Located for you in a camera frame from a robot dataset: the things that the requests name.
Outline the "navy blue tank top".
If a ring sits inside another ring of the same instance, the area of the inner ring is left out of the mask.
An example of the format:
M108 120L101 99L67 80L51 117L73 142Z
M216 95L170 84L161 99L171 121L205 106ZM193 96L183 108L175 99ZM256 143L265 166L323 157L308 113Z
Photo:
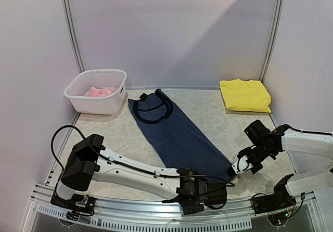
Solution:
M128 107L144 137L167 168L189 168L208 177L232 181L231 162L162 90L129 99Z

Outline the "pink garment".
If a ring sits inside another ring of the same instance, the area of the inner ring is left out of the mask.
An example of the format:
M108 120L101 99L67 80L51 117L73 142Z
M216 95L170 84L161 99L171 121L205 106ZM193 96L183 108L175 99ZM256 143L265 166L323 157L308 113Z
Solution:
M89 91L84 95L87 97L106 97L115 93L118 89L115 87L103 87L95 88L91 87Z

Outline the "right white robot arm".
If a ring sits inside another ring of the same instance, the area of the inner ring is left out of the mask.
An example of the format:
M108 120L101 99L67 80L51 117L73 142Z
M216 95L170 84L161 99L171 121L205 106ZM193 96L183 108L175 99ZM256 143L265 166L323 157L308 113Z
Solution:
M269 198L273 209L280 209L289 197L332 187L332 133L306 131L288 124L270 131L260 120L249 124L244 133L252 146L241 150L231 167L235 174L263 168L263 161L276 159L279 153L289 154L295 173L282 178Z

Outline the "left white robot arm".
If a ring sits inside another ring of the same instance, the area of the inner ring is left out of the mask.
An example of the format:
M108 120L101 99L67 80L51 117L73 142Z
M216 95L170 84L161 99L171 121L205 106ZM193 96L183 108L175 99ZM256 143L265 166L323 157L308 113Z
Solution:
M227 186L233 184L221 177L210 183L212 176L200 175L191 169L163 168L123 157L103 145L104 137L85 137L74 125L64 125L78 132L81 141L75 144L51 198L51 204L69 210L68 216L92 216L96 198L86 193L92 181L118 184L162 198L162 203L178 203L183 214L219 210L227 203Z

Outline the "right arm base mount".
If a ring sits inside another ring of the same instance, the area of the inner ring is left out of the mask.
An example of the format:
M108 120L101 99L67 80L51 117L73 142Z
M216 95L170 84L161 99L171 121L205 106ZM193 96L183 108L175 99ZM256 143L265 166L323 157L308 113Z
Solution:
M293 206L296 207L296 199L286 189L285 183L278 183L273 188L272 194L255 194L250 203L255 214L272 212Z

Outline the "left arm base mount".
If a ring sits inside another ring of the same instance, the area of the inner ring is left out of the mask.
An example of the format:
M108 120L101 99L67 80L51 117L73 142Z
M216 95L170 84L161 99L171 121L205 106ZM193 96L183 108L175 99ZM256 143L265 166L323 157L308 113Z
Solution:
M93 216L96 198L89 195L73 194L69 200L60 198L55 192L51 198L52 205L70 210L73 215Z

